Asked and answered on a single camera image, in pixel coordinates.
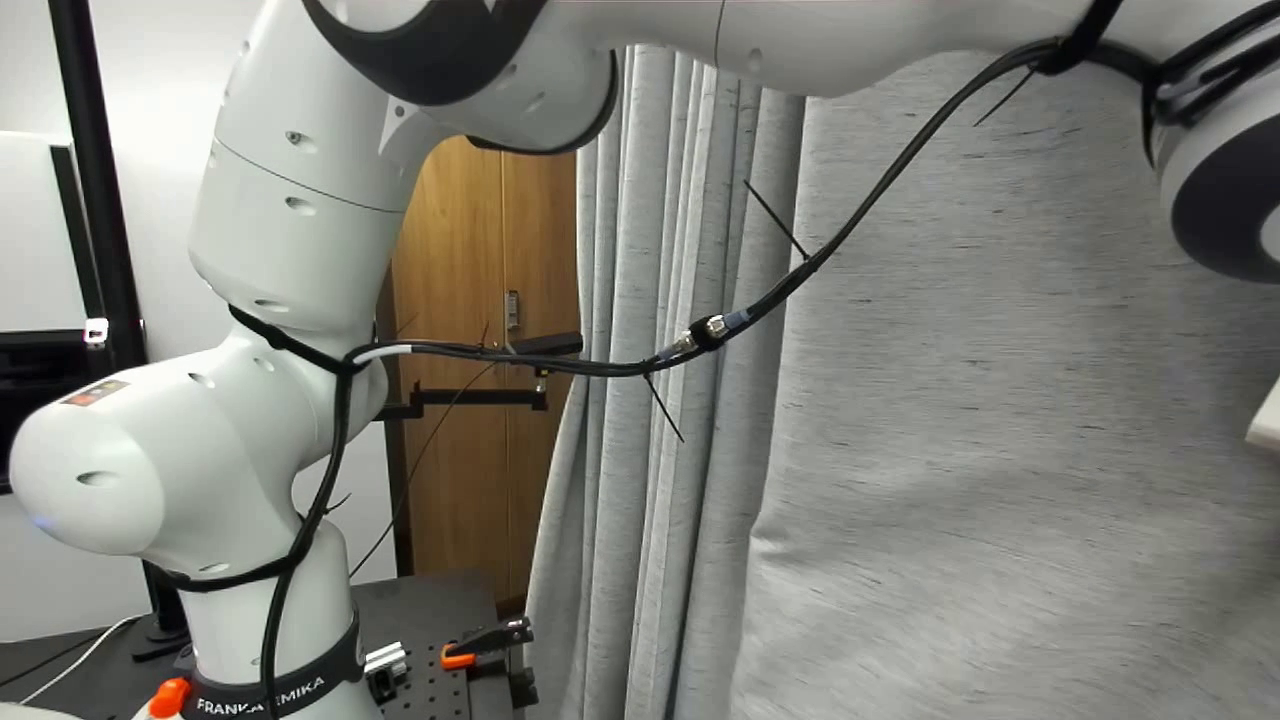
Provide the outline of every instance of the orange label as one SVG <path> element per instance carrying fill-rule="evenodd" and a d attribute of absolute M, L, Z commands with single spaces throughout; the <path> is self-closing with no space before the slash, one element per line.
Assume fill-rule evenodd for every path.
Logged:
<path fill-rule="evenodd" d="M 119 382 L 99 382 L 99 386 L 88 386 L 88 390 L 66 398 L 66 403 L 91 410 L 91 403 L 99 403 L 99 400 L 107 400 L 115 394 L 123 394 Z"/>

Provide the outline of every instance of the gray fabric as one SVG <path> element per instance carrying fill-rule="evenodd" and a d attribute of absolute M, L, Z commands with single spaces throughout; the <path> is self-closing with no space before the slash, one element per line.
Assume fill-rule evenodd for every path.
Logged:
<path fill-rule="evenodd" d="M 976 69 L 799 109 L 631 55 L 581 161 L 591 356 L 788 265 L 727 169 L 815 244 Z M 662 382 L 690 445 L 644 386 L 577 386 L 537 718 L 1280 718 L 1280 466 L 1240 439 L 1280 294 L 1182 257 L 1123 85 L 976 112 L 783 319 Z"/>

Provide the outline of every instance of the white wall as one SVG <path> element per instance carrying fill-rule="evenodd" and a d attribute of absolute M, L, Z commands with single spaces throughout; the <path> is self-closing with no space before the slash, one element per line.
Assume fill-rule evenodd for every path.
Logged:
<path fill-rule="evenodd" d="M 0 69 L 10 75 L 0 89 L 0 131 L 66 131 L 60 94 L 47 94 L 47 85 L 57 89 L 47 69 L 54 37 L 40 7 L 44 0 L 0 6 Z M 258 7 L 259 0 L 91 0 L 133 270 L 157 359 L 199 351 L 227 331 L 226 303 L 187 265 L 187 225 L 215 104 Z M 44 262 L 38 273 L 3 273 L 0 307 L 29 294 L 66 290 L 60 273 L 74 273 L 67 262 L 66 270 Z M 333 521 L 348 532 L 351 556 L 363 556 L 389 524 L 389 451 L 382 428 L 370 428 L 351 445 L 336 498 L 348 491 L 351 499 Z M 361 581 L 393 573 L 398 551 L 386 546 Z M 147 608 L 135 561 L 67 551 L 32 532 L 12 498 L 0 499 L 0 639 L 97 630 L 133 608 Z"/>

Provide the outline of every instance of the wooden door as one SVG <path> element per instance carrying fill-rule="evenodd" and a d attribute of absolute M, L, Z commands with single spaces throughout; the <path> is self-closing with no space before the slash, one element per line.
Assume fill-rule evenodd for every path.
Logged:
<path fill-rule="evenodd" d="M 448 141 L 419 171 L 393 265 L 398 336 L 504 346 L 577 331 L 573 157 L 534 161 Z M 526 370 L 405 359 L 412 390 L 534 390 Z M 412 573 L 470 573 L 501 605 L 526 596 L 543 477 L 569 382 L 548 411 L 429 410 L 405 425 Z"/>

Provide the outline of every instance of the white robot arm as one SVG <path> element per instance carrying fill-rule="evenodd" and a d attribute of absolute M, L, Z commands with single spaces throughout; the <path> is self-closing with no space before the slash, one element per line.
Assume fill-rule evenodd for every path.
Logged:
<path fill-rule="evenodd" d="M 287 573 L 280 630 L 269 617 L 280 556 L 306 529 L 287 499 L 293 477 L 382 411 L 386 371 L 370 363 L 340 394 L 333 359 L 370 346 L 415 169 L 445 137 L 515 153 L 591 141 L 611 118 L 625 46 L 664 46 L 783 94 L 841 98 L 932 52 L 1068 37 L 1093 7 L 271 0 L 227 85 L 192 234 L 192 265 L 236 307 L 232 336 L 38 411 L 12 451 L 12 488 L 54 537 L 179 575 L 199 667 L 192 718 L 266 718 L 259 636 L 276 633 L 284 718 L 374 720 L 375 703 L 351 677 L 348 561 L 327 524 Z M 1248 7 L 1129 0 L 1109 40 L 1174 55 Z M 1182 241 L 1213 270 L 1262 280 L 1280 277 L 1275 85 L 1280 72 L 1253 75 L 1198 125 L 1154 137 Z M 1248 216 L 1220 216 L 1237 200 L 1248 200 Z"/>

